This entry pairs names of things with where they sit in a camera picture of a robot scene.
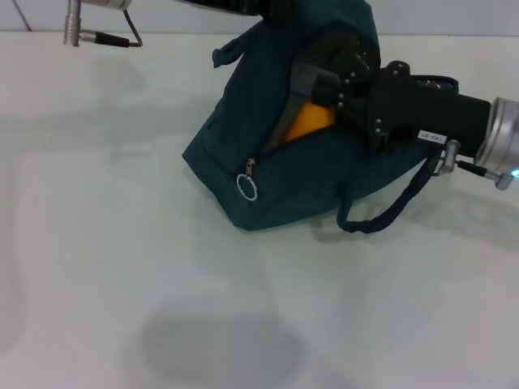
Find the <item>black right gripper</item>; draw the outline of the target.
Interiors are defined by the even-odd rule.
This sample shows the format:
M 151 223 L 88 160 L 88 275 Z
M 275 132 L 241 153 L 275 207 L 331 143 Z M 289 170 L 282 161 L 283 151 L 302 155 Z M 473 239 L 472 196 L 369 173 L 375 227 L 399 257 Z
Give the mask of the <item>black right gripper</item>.
M 365 122 L 370 148 L 409 139 L 439 147 L 449 140 L 460 144 L 462 156 L 474 156 L 487 133 L 491 103 L 457 92 L 456 81 L 440 89 L 410 73 L 404 62 L 391 62 L 377 76 L 351 72 L 344 79 L 319 75 L 311 103 L 334 110 L 337 122 Z

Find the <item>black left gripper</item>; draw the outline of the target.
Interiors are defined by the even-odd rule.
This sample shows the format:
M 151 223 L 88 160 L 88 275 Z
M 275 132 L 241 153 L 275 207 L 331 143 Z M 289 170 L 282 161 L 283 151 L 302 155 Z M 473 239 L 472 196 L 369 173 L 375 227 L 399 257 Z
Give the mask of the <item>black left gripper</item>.
M 267 20 L 287 20 L 298 0 L 176 0 L 190 6 L 235 15 L 259 16 Z

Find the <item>clear plastic food container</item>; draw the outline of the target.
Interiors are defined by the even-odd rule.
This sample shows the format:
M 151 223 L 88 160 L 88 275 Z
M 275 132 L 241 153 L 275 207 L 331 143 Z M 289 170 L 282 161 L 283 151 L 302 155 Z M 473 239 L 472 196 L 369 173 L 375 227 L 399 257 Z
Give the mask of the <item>clear plastic food container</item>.
M 290 91 L 300 96 L 311 97 L 316 80 L 326 74 L 324 69 L 296 60 L 290 72 Z

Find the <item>orange yellow pear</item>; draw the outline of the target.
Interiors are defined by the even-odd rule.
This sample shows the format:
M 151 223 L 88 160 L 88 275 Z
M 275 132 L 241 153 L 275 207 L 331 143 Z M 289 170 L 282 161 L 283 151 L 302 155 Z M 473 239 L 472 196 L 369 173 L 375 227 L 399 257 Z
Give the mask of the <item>orange yellow pear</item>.
M 281 138 L 282 143 L 294 141 L 297 138 L 309 135 L 312 132 L 331 126 L 336 120 L 335 110 L 310 101 L 303 104 L 289 129 Z

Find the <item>dark teal zipper bag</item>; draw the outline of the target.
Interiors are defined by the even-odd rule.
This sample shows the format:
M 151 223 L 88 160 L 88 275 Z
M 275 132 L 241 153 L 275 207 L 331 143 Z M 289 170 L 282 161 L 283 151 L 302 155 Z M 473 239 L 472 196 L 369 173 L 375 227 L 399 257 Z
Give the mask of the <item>dark teal zipper bag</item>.
M 372 152 L 347 122 L 282 143 L 310 97 L 290 91 L 296 60 L 344 79 L 380 70 L 367 0 L 298 0 L 212 54 L 234 73 L 183 159 L 234 226 L 280 227 L 327 212 L 346 232 L 387 228 L 432 178 L 440 153 L 411 141 Z

